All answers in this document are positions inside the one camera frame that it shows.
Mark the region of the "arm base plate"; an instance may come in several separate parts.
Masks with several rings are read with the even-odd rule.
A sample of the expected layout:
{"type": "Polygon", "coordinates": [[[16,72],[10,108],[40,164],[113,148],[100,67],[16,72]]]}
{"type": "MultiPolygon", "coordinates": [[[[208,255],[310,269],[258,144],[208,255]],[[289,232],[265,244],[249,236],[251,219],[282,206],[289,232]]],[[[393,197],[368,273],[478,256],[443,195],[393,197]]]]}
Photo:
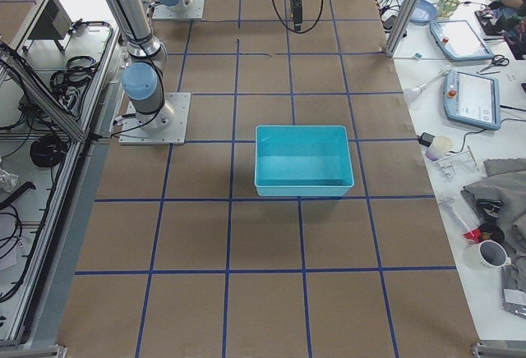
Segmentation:
{"type": "Polygon", "coordinates": [[[151,122],[153,116],[138,114],[138,118],[123,123],[124,133],[119,136],[122,145],[183,145],[187,133],[187,121],[191,104],[189,92],[168,92],[164,95],[164,107],[151,122]]]}
{"type": "Polygon", "coordinates": [[[155,0],[154,21],[201,20],[205,0],[155,0]]]}

